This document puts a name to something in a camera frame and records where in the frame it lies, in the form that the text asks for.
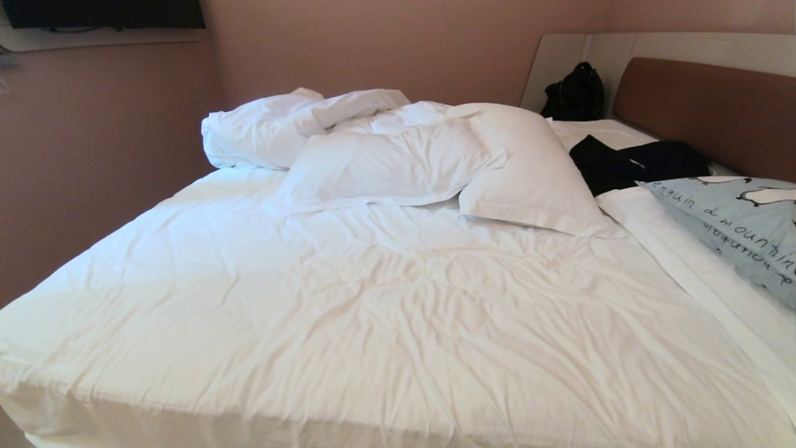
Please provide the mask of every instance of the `blue pillow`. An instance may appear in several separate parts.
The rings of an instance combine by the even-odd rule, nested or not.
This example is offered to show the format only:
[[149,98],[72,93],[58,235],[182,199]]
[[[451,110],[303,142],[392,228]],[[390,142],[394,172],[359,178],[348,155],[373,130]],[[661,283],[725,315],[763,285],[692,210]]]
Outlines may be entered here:
[[743,276],[796,309],[796,184],[716,176],[641,185]]

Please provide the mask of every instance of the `wooden headboard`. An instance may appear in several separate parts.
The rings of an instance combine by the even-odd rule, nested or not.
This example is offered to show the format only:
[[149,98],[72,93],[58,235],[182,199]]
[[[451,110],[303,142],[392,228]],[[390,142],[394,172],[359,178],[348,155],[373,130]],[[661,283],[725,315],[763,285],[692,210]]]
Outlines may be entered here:
[[614,114],[743,175],[796,183],[796,78],[636,57]]

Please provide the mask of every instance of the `pink wall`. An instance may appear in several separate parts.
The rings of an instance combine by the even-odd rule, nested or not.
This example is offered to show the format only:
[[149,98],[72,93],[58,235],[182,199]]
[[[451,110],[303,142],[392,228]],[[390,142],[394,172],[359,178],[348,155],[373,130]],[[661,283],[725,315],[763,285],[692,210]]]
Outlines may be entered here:
[[794,0],[611,0],[610,31],[796,33]]
[[307,87],[519,104],[544,33],[600,31],[609,0],[211,0],[228,106]]
[[0,76],[0,308],[210,170],[209,42],[24,53]]

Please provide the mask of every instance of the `black television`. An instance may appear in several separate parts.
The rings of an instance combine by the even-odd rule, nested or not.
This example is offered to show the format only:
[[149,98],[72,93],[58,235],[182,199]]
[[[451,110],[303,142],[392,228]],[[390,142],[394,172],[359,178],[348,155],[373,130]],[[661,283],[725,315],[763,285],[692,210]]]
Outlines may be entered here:
[[2,0],[14,28],[205,28],[199,0]]

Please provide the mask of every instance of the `wrinkled sheet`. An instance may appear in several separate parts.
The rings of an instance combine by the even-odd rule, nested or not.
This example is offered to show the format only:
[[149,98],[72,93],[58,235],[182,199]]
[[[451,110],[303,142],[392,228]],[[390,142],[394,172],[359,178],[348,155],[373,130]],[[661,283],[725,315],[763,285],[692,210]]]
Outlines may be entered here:
[[598,203],[724,326],[796,422],[796,312],[738,275],[732,263],[675,222],[649,191],[611,191]]
[[271,218],[220,170],[0,311],[39,447],[793,446],[720,322],[633,239],[455,201]]

